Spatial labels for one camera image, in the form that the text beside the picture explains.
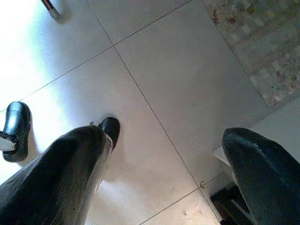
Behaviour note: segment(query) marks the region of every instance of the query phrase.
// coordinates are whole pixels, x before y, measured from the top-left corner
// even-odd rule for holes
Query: floor
[[[274,111],[259,97],[201,0],[5,1],[0,127],[22,100],[30,155],[0,159],[0,183],[67,131],[121,122],[87,225],[217,225],[200,189],[222,173],[212,151],[227,127]]]

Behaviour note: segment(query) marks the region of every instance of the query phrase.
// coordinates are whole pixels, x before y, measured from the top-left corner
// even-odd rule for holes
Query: rug
[[[265,103],[300,89],[300,0],[203,0]]]

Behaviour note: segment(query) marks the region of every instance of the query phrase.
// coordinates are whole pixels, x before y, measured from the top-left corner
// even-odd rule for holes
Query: shoe
[[[112,150],[116,147],[119,134],[120,123],[116,118],[107,117],[100,124],[99,127],[112,139]]]
[[[3,133],[17,140],[15,151],[4,151],[3,157],[8,162],[23,161],[28,155],[28,134],[30,131],[30,110],[23,102],[12,102],[6,110]]]

